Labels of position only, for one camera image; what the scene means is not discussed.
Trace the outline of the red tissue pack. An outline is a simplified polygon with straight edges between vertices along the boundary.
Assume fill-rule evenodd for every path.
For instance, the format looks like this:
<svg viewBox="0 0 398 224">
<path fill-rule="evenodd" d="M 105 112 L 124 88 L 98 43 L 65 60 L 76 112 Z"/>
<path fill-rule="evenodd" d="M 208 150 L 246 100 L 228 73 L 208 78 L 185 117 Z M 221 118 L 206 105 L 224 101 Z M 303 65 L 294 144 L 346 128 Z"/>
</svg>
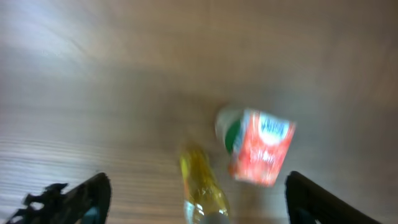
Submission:
<svg viewBox="0 0 398 224">
<path fill-rule="evenodd" d="M 251 108 L 220 110 L 215 133 L 230 155 L 228 169 L 232 178 L 267 187 L 274 185 L 295 128 L 293 121 Z"/>
</svg>

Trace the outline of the yellow oil bottle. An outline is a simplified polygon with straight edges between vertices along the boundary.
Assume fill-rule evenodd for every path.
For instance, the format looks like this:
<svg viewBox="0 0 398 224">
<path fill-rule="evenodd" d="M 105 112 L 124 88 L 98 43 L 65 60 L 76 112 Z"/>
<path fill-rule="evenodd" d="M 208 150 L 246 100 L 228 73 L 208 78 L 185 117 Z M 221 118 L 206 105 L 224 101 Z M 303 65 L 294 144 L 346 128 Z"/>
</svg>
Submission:
<svg viewBox="0 0 398 224">
<path fill-rule="evenodd" d="M 230 224 L 228 199 L 218 184 L 204 149 L 195 142 L 186 143 L 179 162 L 186 223 Z"/>
</svg>

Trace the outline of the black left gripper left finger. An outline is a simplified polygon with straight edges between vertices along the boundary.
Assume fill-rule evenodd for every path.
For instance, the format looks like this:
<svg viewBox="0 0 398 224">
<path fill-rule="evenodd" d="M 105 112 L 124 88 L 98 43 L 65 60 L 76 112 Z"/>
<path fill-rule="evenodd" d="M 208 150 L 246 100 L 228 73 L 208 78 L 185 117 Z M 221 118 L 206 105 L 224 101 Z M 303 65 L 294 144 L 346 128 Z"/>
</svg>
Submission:
<svg viewBox="0 0 398 224">
<path fill-rule="evenodd" d="M 111 205 L 111 182 L 100 172 L 67 193 L 67 183 L 50 184 L 40 195 L 27 194 L 6 224 L 105 224 Z"/>
</svg>

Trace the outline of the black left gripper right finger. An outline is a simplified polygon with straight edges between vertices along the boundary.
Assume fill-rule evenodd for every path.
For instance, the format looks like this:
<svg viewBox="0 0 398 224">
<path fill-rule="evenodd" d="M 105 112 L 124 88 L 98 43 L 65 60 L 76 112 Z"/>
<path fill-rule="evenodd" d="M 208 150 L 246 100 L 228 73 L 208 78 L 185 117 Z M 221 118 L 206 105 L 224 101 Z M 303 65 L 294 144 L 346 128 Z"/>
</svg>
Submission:
<svg viewBox="0 0 398 224">
<path fill-rule="evenodd" d="M 297 171 L 286 178 L 285 199 L 290 224 L 380 224 Z"/>
</svg>

